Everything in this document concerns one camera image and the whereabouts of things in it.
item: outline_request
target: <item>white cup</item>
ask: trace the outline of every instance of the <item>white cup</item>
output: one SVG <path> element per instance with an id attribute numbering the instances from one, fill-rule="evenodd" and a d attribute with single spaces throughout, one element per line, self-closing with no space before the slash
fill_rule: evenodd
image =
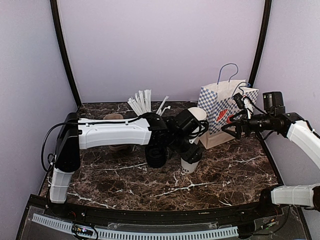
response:
<path id="1" fill-rule="evenodd" d="M 205 110 L 203 110 L 202 108 L 200 107 L 190 107 L 188 108 L 189 112 L 192 113 L 193 116 L 195 116 L 195 118 L 198 120 L 198 121 L 202 121 L 202 120 L 205 120 L 207 118 L 207 113 Z M 196 133 L 196 132 L 199 132 L 199 127 L 193 131 L 193 133 Z M 195 140 L 194 140 L 194 143 L 195 144 L 198 144 L 199 142 L 199 138 L 197 137 Z M 183 160 L 181 158 L 181 167 L 182 167 L 182 171 L 185 172 L 186 174 L 192 174 L 197 166 L 198 166 L 198 163 L 199 161 L 197 162 L 194 162 L 194 163 L 188 163 L 187 161 Z"/>

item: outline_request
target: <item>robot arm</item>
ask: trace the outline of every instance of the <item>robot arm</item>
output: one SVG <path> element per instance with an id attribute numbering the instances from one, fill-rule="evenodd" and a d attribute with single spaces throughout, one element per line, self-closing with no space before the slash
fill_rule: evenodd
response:
<path id="1" fill-rule="evenodd" d="M 78 119 L 70 113 L 56 141 L 55 162 L 50 186 L 52 203 L 63 204 L 73 173 L 80 167 L 79 150 L 98 146 L 135 144 L 147 145 L 146 158 L 160 156 L 166 161 L 167 148 L 178 153 L 186 162 L 194 163 L 202 157 L 203 149 L 194 139 L 208 130 L 209 123 L 198 121 L 187 109 L 175 117 L 162 118 L 145 113 L 133 119 L 92 120 Z M 163 164 L 151 165 L 159 168 Z"/>
<path id="2" fill-rule="evenodd" d="M 245 99 L 249 100 L 239 93 L 234 96 L 240 109 L 245 108 Z M 223 126 L 222 130 L 237 139 L 241 138 L 242 132 L 246 136 L 249 136 L 251 132 L 265 130 L 277 132 L 300 147 L 320 169 L 320 138 L 311 129 L 309 122 L 295 112 L 285 113 L 281 92 L 264 93 L 263 103 L 266 111 L 263 114 L 247 116 L 246 111 L 242 110 L 238 114 L 238 116 L 242 115 L 240 119 L 234 120 L 234 117 L 231 117 L 232 122 Z M 235 127 L 235 131 L 230 130 L 230 127 Z M 320 211 L 320 183 L 304 186 L 279 186 L 271 191 L 271 200 L 276 205 L 307 206 Z"/>

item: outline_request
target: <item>drain grate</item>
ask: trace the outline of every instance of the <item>drain grate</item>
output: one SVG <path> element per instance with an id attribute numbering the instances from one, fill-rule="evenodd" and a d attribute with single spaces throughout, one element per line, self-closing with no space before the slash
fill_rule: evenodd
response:
<path id="1" fill-rule="evenodd" d="M 72 234 L 72 222 L 53 219 L 48 216 L 33 214 L 32 221 L 60 232 Z M 178 232 L 178 233 L 143 233 L 143 232 L 126 232 L 114 231 L 102 228 L 95 228 L 100 240 L 216 240 L 226 239 L 238 236 L 238 227 L 228 227 L 223 229 Z"/>

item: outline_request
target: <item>white wall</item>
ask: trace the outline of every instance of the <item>white wall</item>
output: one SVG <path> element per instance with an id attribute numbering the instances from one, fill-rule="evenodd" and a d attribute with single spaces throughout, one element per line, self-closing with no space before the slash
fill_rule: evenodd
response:
<path id="1" fill-rule="evenodd" d="M 198 100 L 234 62 L 248 79 L 264 0 L 60 0 L 60 18 L 81 100 Z M 226 68 L 222 79 L 235 72 Z"/>
<path id="2" fill-rule="evenodd" d="M 296 112 L 320 132 L 320 2 L 272 2 L 255 87 L 281 91 L 286 111 Z M 258 99 L 263 106 L 262 97 Z M 293 143 L 272 135 L 267 145 L 287 185 L 320 183 L 320 170 Z M 320 213 L 305 213 L 312 238 L 320 239 Z"/>
<path id="3" fill-rule="evenodd" d="M 29 195 L 38 193 L 45 175 L 43 138 L 76 104 L 50 1 L 0 1 L 0 53 L 0 239 L 12 240 Z"/>

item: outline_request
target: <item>marble countertop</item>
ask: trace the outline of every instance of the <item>marble countertop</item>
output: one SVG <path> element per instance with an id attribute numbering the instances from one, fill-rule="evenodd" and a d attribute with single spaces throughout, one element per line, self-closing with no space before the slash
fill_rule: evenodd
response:
<path id="1" fill-rule="evenodd" d="M 190 102 L 169 102 L 166 116 L 194 107 Z M 159 103 L 153 103 L 156 110 Z M 110 113 L 134 118 L 127 103 L 88 103 L 80 117 L 103 119 Z M 112 151 L 108 146 L 80 151 L 81 167 L 72 176 L 70 203 L 137 211 L 186 211 L 242 205 L 259 200 L 262 189 L 277 178 L 259 141 L 253 135 L 205 150 L 192 174 L 181 171 L 175 155 L 159 169 L 148 167 L 144 147 L 132 145 Z M 42 187 L 45 196 L 48 183 Z"/>

